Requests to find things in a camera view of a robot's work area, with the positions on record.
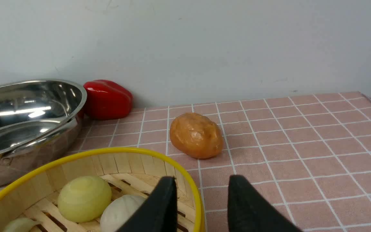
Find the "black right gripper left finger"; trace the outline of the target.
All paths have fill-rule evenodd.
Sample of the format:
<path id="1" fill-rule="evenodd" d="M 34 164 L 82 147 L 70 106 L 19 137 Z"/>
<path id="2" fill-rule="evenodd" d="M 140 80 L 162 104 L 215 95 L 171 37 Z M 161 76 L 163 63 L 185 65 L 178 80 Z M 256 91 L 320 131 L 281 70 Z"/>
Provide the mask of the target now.
<path id="1" fill-rule="evenodd" d="M 118 232 L 175 232 L 177 188 L 173 177 L 162 177 L 140 208 Z"/>

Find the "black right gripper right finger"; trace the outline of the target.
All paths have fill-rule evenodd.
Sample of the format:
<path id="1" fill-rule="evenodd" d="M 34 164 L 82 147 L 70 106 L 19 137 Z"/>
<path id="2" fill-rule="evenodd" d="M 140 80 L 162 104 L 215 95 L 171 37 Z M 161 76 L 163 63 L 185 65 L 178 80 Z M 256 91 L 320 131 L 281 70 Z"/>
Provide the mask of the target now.
<path id="1" fill-rule="evenodd" d="M 300 232 L 242 175 L 231 175 L 228 185 L 230 232 Z"/>

